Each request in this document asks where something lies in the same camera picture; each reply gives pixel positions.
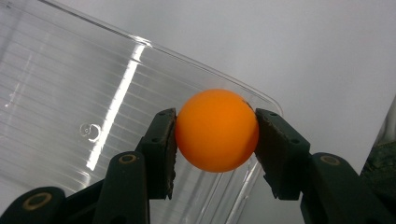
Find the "clear plastic container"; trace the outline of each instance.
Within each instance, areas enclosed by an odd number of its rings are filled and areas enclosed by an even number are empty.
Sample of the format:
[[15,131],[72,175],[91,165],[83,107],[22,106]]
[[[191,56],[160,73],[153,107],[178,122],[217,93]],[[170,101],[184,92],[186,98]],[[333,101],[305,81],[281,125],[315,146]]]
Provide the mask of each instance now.
[[[97,182],[157,112],[212,88],[282,113],[231,77],[70,8],[0,1],[0,212],[30,189],[70,195]],[[150,202],[151,223],[235,223],[260,169],[253,156],[212,174],[177,153],[173,200]]]

